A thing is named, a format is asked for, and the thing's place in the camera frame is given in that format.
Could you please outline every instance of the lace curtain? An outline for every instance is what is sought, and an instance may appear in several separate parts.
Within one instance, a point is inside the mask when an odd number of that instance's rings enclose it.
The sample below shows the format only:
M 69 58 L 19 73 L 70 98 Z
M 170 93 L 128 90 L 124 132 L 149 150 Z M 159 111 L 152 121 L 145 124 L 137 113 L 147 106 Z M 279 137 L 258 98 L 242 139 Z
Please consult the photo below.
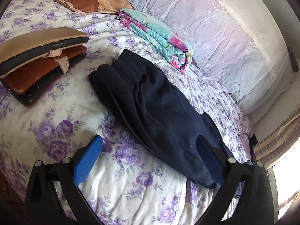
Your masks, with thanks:
M 300 105 L 265 139 L 254 146 L 258 161 L 273 167 L 300 137 Z

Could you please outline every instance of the tablet case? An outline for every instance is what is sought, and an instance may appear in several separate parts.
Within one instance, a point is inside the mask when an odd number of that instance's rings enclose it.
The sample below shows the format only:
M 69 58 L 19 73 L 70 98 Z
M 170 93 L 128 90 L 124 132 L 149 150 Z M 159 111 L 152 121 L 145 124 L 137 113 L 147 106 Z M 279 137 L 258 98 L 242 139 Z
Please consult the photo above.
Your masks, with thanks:
M 86 57 L 86 51 L 85 46 L 74 46 L 62 50 L 60 57 L 66 56 L 72 68 Z M 30 106 L 63 74 L 55 58 L 38 58 L 16 69 L 1 82 L 22 104 Z
M 35 59 L 48 56 L 53 50 L 88 41 L 88 34 L 65 27 L 37 30 L 7 40 L 0 46 L 0 79 Z

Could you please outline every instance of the pillow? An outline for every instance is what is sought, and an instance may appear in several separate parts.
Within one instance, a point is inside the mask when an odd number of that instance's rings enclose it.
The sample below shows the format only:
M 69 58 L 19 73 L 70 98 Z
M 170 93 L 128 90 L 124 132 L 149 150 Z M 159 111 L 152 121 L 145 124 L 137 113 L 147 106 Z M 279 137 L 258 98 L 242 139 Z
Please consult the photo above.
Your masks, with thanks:
M 128 0 L 161 20 L 193 48 L 213 75 L 257 122 L 293 78 L 281 32 L 261 0 Z
M 126 0 L 54 0 L 77 13 L 112 13 L 118 14 L 121 8 L 133 9 Z

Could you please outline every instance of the metal screw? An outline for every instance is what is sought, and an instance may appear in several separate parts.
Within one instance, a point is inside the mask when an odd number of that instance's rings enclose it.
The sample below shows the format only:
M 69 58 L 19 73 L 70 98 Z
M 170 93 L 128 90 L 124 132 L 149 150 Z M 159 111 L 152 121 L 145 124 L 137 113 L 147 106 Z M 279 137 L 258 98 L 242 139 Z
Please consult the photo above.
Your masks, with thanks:
M 63 163 L 69 163 L 71 161 L 71 158 L 70 157 L 64 157 L 63 159 L 62 159 L 62 162 Z
M 36 167 L 39 167 L 40 165 L 42 165 L 42 162 L 41 162 L 41 161 L 36 161 L 34 165 L 35 165 Z
M 233 157 L 229 157 L 229 158 L 228 158 L 228 161 L 229 161 L 229 163 L 231 163 L 231 164 L 236 163 L 236 159 L 233 158 Z
M 263 163 L 262 162 L 257 162 L 256 165 L 259 166 L 259 167 L 263 167 Z

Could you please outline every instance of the brown pillow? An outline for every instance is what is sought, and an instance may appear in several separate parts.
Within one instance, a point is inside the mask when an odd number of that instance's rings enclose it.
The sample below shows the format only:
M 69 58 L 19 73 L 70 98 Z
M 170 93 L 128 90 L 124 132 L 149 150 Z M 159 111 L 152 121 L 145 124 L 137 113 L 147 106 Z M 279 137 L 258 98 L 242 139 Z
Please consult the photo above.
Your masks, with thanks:
M 118 14 L 121 8 L 133 9 L 127 0 L 54 0 L 77 13 Z

